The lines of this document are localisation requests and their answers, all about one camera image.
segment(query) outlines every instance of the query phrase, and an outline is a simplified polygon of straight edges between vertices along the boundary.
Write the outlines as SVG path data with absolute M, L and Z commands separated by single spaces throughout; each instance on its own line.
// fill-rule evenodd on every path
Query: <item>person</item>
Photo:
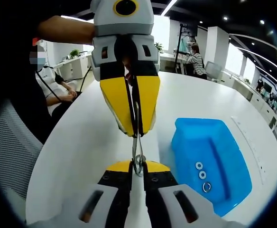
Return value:
M 36 73 L 37 82 L 46 97 L 49 114 L 52 116 L 53 124 L 56 124 L 81 92 L 75 91 L 64 82 L 64 79 L 50 66 L 44 66 L 38 74 L 55 93 L 54 95 L 48 89 Z
M 260 76 L 258 79 L 258 85 L 257 85 L 256 90 L 260 93 L 263 87 L 264 87 L 263 78 L 262 78 L 262 76 Z
M 189 68 L 190 65 L 192 65 L 194 68 L 192 76 L 207 80 L 207 75 L 204 68 L 204 62 L 200 54 L 199 46 L 197 44 L 191 45 L 190 52 L 191 52 L 191 56 L 187 60 L 186 68 Z
M 186 43 L 186 49 L 188 53 L 190 52 L 192 45 L 197 45 L 194 36 L 190 36 L 188 42 Z
M 0 59 L 2 53 L 7 53 L 4 64 L 0 61 L 0 96 L 11 101 L 27 128 L 45 143 L 55 123 L 36 81 L 36 66 L 29 61 L 32 40 L 39 37 L 52 42 L 91 44 L 94 25 L 60 17 L 60 3 L 56 0 L 46 5 L 0 0 L 0 12 Z

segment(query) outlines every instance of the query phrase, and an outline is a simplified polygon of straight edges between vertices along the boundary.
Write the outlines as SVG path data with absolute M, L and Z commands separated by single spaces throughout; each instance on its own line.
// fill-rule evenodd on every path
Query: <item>human arm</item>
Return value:
M 197 59 L 195 56 L 190 56 L 188 59 L 187 59 L 187 63 L 197 63 Z
M 71 86 L 64 82 L 64 79 L 57 72 L 55 72 L 55 81 L 66 88 L 69 91 L 69 94 L 71 94 L 74 98 L 77 97 L 77 93 L 72 89 Z
M 91 23 L 53 16 L 39 23 L 37 36 L 52 42 L 92 44 L 95 30 Z
M 60 100 L 58 100 L 56 97 L 47 97 L 46 98 L 47 106 L 52 106 L 52 105 L 61 103 L 62 101 L 72 102 L 73 96 L 72 95 L 59 96 L 59 99 Z

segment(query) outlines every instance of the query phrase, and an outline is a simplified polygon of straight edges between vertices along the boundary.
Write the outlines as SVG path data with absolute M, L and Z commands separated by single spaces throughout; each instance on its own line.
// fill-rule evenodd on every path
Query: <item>metal washer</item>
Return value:
M 196 167 L 197 170 L 201 170 L 201 169 L 203 168 L 203 164 L 202 164 L 200 161 L 198 161 L 198 162 L 195 164 L 195 167 Z
M 199 178 L 204 180 L 206 178 L 206 172 L 205 171 L 200 171 L 199 172 Z

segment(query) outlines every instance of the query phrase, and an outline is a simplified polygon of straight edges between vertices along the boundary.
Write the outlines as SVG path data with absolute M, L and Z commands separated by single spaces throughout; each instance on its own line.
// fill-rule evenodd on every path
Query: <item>black shirt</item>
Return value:
M 0 54 L 8 53 L 0 64 L 1 92 L 28 129 L 44 143 L 54 125 L 29 54 L 39 23 L 60 15 L 59 4 L 54 0 L 3 1 L 0 10 Z
M 262 86 L 264 86 L 264 82 L 263 80 L 258 80 L 258 88 L 261 88 Z

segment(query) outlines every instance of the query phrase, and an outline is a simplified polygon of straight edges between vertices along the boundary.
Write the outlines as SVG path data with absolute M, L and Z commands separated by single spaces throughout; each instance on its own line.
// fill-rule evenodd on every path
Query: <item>computer monitor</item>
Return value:
M 219 79 L 222 67 L 218 64 L 208 61 L 205 67 L 207 77 L 211 79 Z
M 266 82 L 264 82 L 264 89 L 267 92 L 271 93 L 272 87 L 269 84 L 267 84 Z

